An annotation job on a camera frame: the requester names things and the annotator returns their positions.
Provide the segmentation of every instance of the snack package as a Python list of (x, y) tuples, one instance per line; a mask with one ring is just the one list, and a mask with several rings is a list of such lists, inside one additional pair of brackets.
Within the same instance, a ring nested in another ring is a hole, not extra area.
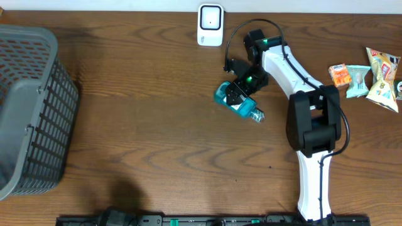
[(328, 68), (328, 71), (336, 87), (349, 84), (352, 81), (344, 63), (331, 66)]
[(402, 80), (395, 81), (395, 94), (397, 100), (402, 100)]
[(349, 84), (349, 89), (346, 91), (346, 98), (360, 97), (367, 95), (369, 89), (366, 87), (364, 77), (370, 71), (370, 66), (348, 65), (346, 66), (352, 82)]
[(366, 48), (374, 74), (373, 85), (367, 95), (367, 99), (374, 103), (398, 112), (394, 79), (400, 56), (392, 56), (377, 50)]

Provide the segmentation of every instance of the gray basket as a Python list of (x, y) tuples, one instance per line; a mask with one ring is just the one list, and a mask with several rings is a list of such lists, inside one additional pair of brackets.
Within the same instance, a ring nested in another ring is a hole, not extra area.
[(78, 106), (55, 36), (0, 25), (0, 200), (58, 185)]

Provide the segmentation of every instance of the wooden table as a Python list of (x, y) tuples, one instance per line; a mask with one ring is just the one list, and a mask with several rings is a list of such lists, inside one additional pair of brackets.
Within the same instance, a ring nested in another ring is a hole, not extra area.
[[(365, 46), (402, 55), (401, 16), (227, 13), (224, 39), (252, 18), (282, 25), (296, 58), (325, 85), (331, 65), (369, 65)], [(0, 202), (0, 225), (54, 225), (61, 214), (111, 205), (167, 215), (296, 210), (298, 160), (286, 139), (285, 95), (273, 79), (253, 95), (262, 124), (217, 105), (214, 91), (234, 76), (222, 70), (223, 47), (197, 45), (196, 13), (6, 11), (2, 22), (52, 30), (82, 101), (64, 179), (44, 195)], [(230, 57), (246, 58), (242, 38), (255, 28), (278, 34), (250, 24)], [(371, 73), (366, 80), (370, 87)], [(402, 117), (365, 98), (346, 99), (346, 89), (341, 105), (352, 139), (331, 163), (332, 211), (400, 225)]]

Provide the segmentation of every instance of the bottle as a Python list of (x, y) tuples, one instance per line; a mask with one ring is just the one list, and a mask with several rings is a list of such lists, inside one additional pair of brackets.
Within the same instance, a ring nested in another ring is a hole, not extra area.
[(225, 89), (230, 84), (230, 82), (224, 82), (220, 85), (220, 87), (216, 90), (214, 99), (218, 104), (225, 105), (236, 112), (236, 114), (240, 115), (243, 118), (251, 117), (256, 122), (262, 122), (265, 119), (264, 112), (257, 109), (257, 103), (250, 97), (244, 99), (243, 103), (238, 105), (229, 106), (226, 104), (226, 93)]

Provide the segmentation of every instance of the orange snack packet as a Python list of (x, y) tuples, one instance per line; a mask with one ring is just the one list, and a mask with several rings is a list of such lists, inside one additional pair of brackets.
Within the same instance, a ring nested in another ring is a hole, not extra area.
[(352, 81), (344, 63), (341, 65), (331, 66), (329, 67), (328, 71), (329, 74), (331, 74), (332, 81), (334, 81), (336, 87), (349, 84)]

